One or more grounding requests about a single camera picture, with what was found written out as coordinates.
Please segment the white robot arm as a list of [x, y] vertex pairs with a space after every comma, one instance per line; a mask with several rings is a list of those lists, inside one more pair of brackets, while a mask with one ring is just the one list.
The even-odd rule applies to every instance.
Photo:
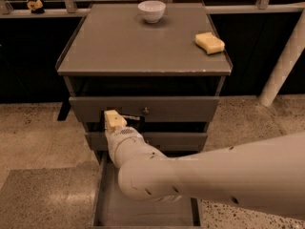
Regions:
[[168, 157], [147, 144], [117, 111], [106, 111], [104, 117], [110, 157], [126, 197], [199, 198], [304, 219], [305, 133]]

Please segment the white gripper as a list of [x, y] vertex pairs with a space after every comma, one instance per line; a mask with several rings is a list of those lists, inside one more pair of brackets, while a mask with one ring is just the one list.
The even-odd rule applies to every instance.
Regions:
[[120, 115], [116, 110], [104, 112], [105, 136], [108, 141], [110, 158], [116, 168], [121, 168], [137, 155], [164, 156], [162, 152], [149, 145], [135, 128], [125, 127], [126, 119], [139, 121], [140, 116]]

